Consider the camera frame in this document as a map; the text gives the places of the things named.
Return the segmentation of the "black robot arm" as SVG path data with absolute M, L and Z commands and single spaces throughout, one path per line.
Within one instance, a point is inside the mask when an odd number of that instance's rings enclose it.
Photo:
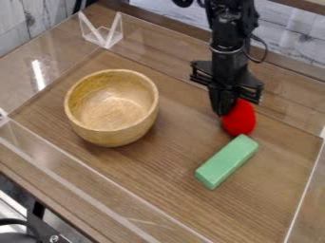
M 171 0 L 187 8 L 194 1 L 206 10 L 209 26 L 213 31 L 209 61 L 191 61 L 190 79 L 205 85 L 210 93 L 214 113 L 228 115 L 238 99 L 260 104 L 262 100 L 264 82 L 249 70 L 249 62 L 260 64 L 265 60 L 250 56 L 250 41 L 266 42 L 254 34 L 260 26 L 260 14 L 254 0 Z

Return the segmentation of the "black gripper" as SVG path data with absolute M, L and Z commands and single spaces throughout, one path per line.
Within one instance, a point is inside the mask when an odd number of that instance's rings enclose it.
M 248 50 L 248 45 L 233 50 L 212 48 L 210 61 L 190 63 L 190 80 L 209 89 L 213 111 L 218 116 L 232 112 L 238 99 L 261 103 L 264 82 L 250 73 Z

